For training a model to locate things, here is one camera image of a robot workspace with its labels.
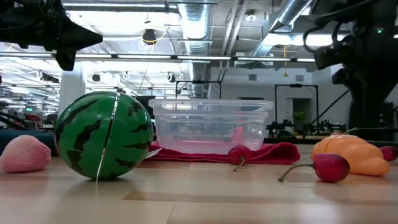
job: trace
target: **toy watermelon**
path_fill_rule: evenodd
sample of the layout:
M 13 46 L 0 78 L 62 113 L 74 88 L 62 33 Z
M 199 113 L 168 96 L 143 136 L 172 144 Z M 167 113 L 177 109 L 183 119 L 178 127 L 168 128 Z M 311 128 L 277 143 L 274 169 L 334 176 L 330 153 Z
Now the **toy watermelon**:
M 124 93 L 97 91 L 69 105 L 55 125 L 55 145 L 65 163 L 99 179 L 123 175 L 149 152 L 153 127 L 148 112 Z

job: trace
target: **red towel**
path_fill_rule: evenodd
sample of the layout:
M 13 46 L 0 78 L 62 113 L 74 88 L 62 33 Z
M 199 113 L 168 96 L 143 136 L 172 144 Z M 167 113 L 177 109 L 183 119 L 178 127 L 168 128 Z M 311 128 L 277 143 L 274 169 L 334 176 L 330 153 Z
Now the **red towel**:
M 156 143 L 151 151 L 159 149 Z M 299 150 L 291 143 L 282 142 L 275 145 L 262 145 L 257 151 L 252 151 L 250 164 L 292 164 L 300 159 Z M 148 158 L 152 161 L 182 161 L 182 162 L 219 162 L 229 163 L 228 155 L 223 154 L 187 154 L 171 149 L 162 149 L 155 156 Z

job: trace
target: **clear plastic container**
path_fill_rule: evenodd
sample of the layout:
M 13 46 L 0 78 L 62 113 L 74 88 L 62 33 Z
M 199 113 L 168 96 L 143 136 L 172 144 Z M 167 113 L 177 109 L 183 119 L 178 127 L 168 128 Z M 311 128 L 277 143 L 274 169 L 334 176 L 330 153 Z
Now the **clear plastic container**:
M 161 147 L 185 153 L 227 154 L 237 145 L 260 149 L 270 101 L 159 100 L 149 101 Z

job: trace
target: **ventilation duct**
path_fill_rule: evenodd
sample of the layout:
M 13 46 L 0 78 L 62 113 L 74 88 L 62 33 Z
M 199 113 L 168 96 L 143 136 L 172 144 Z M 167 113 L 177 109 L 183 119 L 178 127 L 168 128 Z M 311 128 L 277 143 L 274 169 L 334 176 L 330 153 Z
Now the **ventilation duct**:
M 251 52 L 251 57 L 265 57 L 274 46 L 269 44 L 269 32 L 285 26 L 292 26 L 296 19 L 311 4 L 312 0 L 284 0 L 280 9 L 267 16 L 263 25 L 264 40 Z
M 178 9 L 182 17 L 182 31 L 186 41 L 185 48 L 189 55 L 208 55 L 210 44 L 201 42 L 209 35 L 210 6 L 207 4 L 178 4 Z M 190 76 L 192 80 L 209 81 L 209 63 L 191 63 Z M 192 85 L 196 98 L 207 96 L 208 84 Z

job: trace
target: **orange toy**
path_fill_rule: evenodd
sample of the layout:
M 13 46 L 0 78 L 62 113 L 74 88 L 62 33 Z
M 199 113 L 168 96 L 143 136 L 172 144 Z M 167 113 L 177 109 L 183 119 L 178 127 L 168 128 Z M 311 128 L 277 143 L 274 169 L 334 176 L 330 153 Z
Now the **orange toy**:
M 356 136 L 332 134 L 314 145 L 311 159 L 319 153 L 344 157 L 352 174 L 384 175 L 390 171 L 390 165 L 384 160 L 380 149 Z

